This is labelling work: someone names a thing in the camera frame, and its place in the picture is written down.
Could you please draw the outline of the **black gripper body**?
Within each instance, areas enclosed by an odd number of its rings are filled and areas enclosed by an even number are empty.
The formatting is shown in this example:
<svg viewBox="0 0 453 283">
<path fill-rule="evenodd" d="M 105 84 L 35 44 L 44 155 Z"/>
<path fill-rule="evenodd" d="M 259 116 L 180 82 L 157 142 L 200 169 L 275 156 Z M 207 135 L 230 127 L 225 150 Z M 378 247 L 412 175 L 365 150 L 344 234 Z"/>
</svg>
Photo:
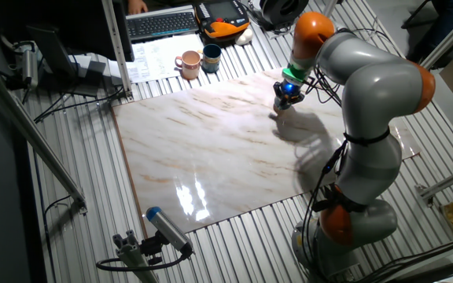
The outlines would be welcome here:
<svg viewBox="0 0 453 283">
<path fill-rule="evenodd" d="M 274 106 L 279 110 L 286 110 L 304 100 L 300 87 L 286 80 L 274 83 L 273 89 L 275 93 Z"/>
</svg>

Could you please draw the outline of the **person's bare hand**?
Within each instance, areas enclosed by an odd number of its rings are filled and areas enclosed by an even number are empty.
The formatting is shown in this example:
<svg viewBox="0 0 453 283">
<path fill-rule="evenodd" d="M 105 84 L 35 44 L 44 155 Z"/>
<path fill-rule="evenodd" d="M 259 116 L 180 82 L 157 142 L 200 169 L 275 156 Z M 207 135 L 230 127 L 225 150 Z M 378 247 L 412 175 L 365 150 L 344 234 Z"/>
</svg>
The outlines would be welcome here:
<svg viewBox="0 0 453 283">
<path fill-rule="evenodd" d="M 146 3 L 143 0 L 127 0 L 127 7 L 129 15 L 147 13 L 149 11 Z"/>
</svg>

